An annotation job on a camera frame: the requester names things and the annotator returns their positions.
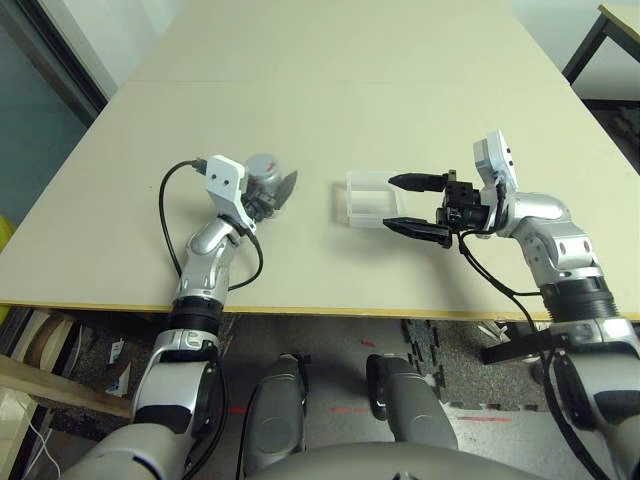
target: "silver cylindrical object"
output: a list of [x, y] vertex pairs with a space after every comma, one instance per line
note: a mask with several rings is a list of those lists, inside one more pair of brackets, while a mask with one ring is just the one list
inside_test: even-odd
[[262, 187], [268, 195], [275, 197], [282, 182], [282, 172], [273, 155], [257, 153], [247, 160], [249, 182]]

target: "wooden plank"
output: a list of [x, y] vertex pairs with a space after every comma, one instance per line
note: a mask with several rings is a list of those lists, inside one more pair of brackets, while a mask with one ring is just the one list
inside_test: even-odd
[[129, 400], [94, 392], [67, 378], [0, 355], [0, 385], [67, 405], [129, 418]]

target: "clear container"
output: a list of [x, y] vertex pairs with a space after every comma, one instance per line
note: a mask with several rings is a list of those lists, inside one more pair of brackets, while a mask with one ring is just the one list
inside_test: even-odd
[[396, 172], [347, 172], [347, 216], [349, 226], [383, 228], [384, 218], [402, 215], [400, 191], [389, 183]]

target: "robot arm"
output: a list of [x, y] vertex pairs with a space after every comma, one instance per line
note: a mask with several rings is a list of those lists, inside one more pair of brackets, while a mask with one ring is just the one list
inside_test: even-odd
[[618, 315], [589, 237], [558, 199], [518, 191], [511, 150], [500, 131], [474, 144], [484, 188], [443, 175], [404, 174], [389, 180], [411, 191], [444, 192], [435, 224], [415, 218], [384, 220], [390, 229], [445, 248], [452, 236], [476, 233], [513, 238], [554, 320], [558, 390], [572, 423], [604, 435], [622, 479], [640, 465], [640, 341]]
[[245, 168], [222, 156], [207, 162], [206, 189], [216, 218], [187, 243], [183, 269], [133, 401], [133, 420], [100, 442], [65, 479], [180, 479], [196, 442], [219, 424], [218, 330], [229, 268], [242, 237], [255, 224], [241, 203]]

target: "beige tabletop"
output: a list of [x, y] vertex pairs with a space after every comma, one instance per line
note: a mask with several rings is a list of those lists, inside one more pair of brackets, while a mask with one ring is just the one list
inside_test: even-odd
[[[479, 186], [472, 144], [497, 128], [521, 190], [567, 203], [620, 310], [638, 318], [638, 175], [508, 5], [475, 0], [191, 0], [0, 255], [0, 301], [166, 311], [163, 174], [196, 156], [269, 152], [298, 185], [259, 224], [264, 272], [227, 310], [519, 318], [455, 248], [344, 223], [347, 171], [454, 168]], [[433, 220], [439, 202], [412, 194], [407, 213]], [[166, 206], [178, 251], [214, 211], [187, 170]], [[470, 246], [512, 288], [534, 288], [514, 240]], [[243, 245], [232, 281], [256, 263]]]
[[600, 5], [598, 10], [622, 28], [627, 35], [640, 43], [640, 4], [619, 5], [605, 3]]

